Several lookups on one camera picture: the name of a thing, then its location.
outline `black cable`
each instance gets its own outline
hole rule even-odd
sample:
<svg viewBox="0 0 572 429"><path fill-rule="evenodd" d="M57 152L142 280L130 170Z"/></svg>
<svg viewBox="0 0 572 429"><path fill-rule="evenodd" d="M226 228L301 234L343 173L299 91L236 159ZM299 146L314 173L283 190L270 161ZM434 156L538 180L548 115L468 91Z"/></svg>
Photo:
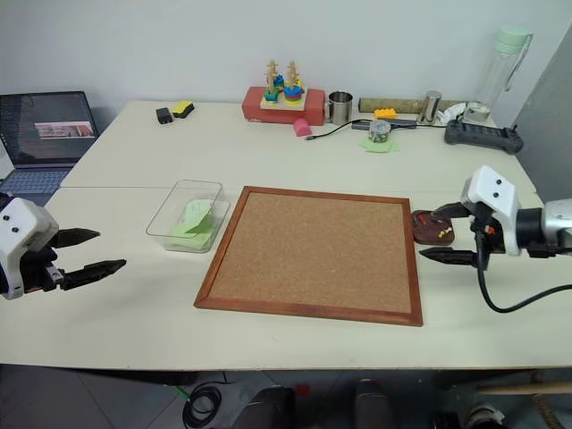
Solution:
<svg viewBox="0 0 572 429"><path fill-rule="evenodd" d="M484 281L484 249L483 249L483 240L484 240L484 233L482 231L475 232L475 242L476 242L476 274L479 279L479 288L481 289L481 293L483 294L484 302L486 302L487 306L489 306L492 310L496 311L497 313L512 313L513 311L517 311L522 307L527 306L528 304L532 304L533 302L537 301L540 298L548 297L549 295L561 292L563 290L572 290L572 284L565 284L563 286L557 286L555 288L551 288L545 290L544 292L537 293L532 297L525 299L518 304L511 306L511 307L497 307L491 300L491 296L489 295L489 291L486 289L486 283Z"/></svg>
<svg viewBox="0 0 572 429"><path fill-rule="evenodd" d="M215 418L221 403L223 395L216 387L209 384L232 384L227 381L226 373L223 372L224 382L204 382L195 387L190 394L187 394L181 387L177 390L187 396L185 405L182 408L182 423L187 429L200 428L208 425ZM197 408L196 402L206 398L210 401L210 407L207 409Z"/></svg>
<svg viewBox="0 0 572 429"><path fill-rule="evenodd" d="M320 139L321 137L329 136L330 134L333 134L337 130L341 130L343 127L350 125L351 123L354 122L371 122L371 121L372 121L371 119L354 119L353 121L346 122L343 125L340 125L335 130L331 130L330 132L326 132L325 134L318 134L317 136L307 136L306 140Z"/></svg>

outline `clear plastic container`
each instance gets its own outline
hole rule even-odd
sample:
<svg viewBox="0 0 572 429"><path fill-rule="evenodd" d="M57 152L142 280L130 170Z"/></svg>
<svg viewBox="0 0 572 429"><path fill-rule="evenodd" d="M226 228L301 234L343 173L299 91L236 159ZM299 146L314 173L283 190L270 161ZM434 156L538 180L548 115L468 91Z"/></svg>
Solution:
<svg viewBox="0 0 572 429"><path fill-rule="evenodd" d="M500 29L478 90L472 101L467 103L463 115L465 122L486 122L501 92L510 90L512 79L525 58L532 37L532 33L521 29Z"/></svg>
<svg viewBox="0 0 572 429"><path fill-rule="evenodd" d="M229 206L220 183L178 181L149 223L147 235L165 250L206 253Z"/></svg>

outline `laptop screen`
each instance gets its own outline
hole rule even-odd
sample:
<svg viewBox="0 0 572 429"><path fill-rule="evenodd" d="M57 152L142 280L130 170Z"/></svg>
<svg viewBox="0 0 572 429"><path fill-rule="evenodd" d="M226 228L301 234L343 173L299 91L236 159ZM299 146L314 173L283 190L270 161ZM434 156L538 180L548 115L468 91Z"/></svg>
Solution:
<svg viewBox="0 0 572 429"><path fill-rule="evenodd" d="M75 164L97 139L83 92L0 96L0 137L15 167Z"/></svg>

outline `metal cup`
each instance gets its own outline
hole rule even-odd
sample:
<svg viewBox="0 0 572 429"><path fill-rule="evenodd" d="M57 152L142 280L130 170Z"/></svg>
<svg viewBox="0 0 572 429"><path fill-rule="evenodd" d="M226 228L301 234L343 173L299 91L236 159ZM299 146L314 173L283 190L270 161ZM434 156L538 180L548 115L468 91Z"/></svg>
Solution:
<svg viewBox="0 0 572 429"><path fill-rule="evenodd" d="M328 110L330 112L330 122L336 125L343 125L349 122L351 117L351 100L354 97L343 91L335 91L328 96Z"/></svg>

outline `white table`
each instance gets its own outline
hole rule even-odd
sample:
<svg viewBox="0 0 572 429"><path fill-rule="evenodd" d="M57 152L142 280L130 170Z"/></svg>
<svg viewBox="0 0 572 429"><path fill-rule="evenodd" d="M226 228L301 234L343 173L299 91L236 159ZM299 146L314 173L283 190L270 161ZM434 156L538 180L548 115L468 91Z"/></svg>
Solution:
<svg viewBox="0 0 572 429"><path fill-rule="evenodd" d="M475 368L572 363L572 294L511 315L483 302L475 269L417 256L422 328L193 307L221 238L204 255L167 252L145 228L168 189L60 189L48 208L62 227L102 236L59 251L66 270L125 257L115 275L67 292L0 300L0 361L123 369ZM386 192L388 196L403 196ZM412 208L457 193L413 193ZM232 201L237 194L231 194ZM524 206L538 206L532 195ZM457 248L474 248L467 220L455 221ZM487 281L499 305L569 281L565 257L493 256Z"/></svg>
<svg viewBox="0 0 572 429"><path fill-rule="evenodd" d="M174 103L136 101L85 154L64 187L171 187L177 180L219 181L225 188L264 185L359 194L384 190L460 193L465 179L488 164L535 192L514 156L444 143L443 129L395 130L399 152L359 147L364 131L323 139L296 138L291 125L247 122L238 104L199 104L184 120L161 125L155 109ZM371 118L371 114L361 114ZM321 133L333 125L313 127Z"/></svg>
<svg viewBox="0 0 572 429"><path fill-rule="evenodd" d="M155 370L572 364L572 293L499 315L484 304L473 268L420 256L422 328L194 308L222 234L204 255L167 252L145 234L178 179L219 181L232 205L243 185L257 185L409 197L416 209L457 201L464 180L488 164L517 184L524 207L541 202L514 156L450 147L443 130L395 131L401 151L379 155L357 146L359 131L305 141L289 125L244 122L238 105L199 105L162 126L154 117L162 105L129 104L47 206L62 228L102 232L58 251L59 266L128 264L77 290L0 300L1 362ZM456 220L455 232L455 248L474 248L468 220ZM507 306L568 282L569 267L565 257L492 256L487 281Z"/></svg>

